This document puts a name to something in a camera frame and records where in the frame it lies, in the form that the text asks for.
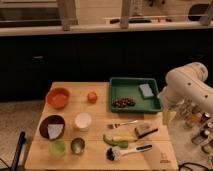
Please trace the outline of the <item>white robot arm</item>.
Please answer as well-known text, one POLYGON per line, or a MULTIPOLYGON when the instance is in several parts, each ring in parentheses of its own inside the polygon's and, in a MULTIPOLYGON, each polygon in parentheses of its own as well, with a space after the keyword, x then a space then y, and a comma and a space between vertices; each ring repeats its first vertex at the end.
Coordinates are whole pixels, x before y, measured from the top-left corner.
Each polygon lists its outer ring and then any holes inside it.
POLYGON ((167 125, 176 107, 190 100, 202 111, 213 114, 213 88, 205 84, 208 78, 206 66, 192 62, 170 70, 166 76, 166 86, 158 94, 163 105, 163 124, 167 125))

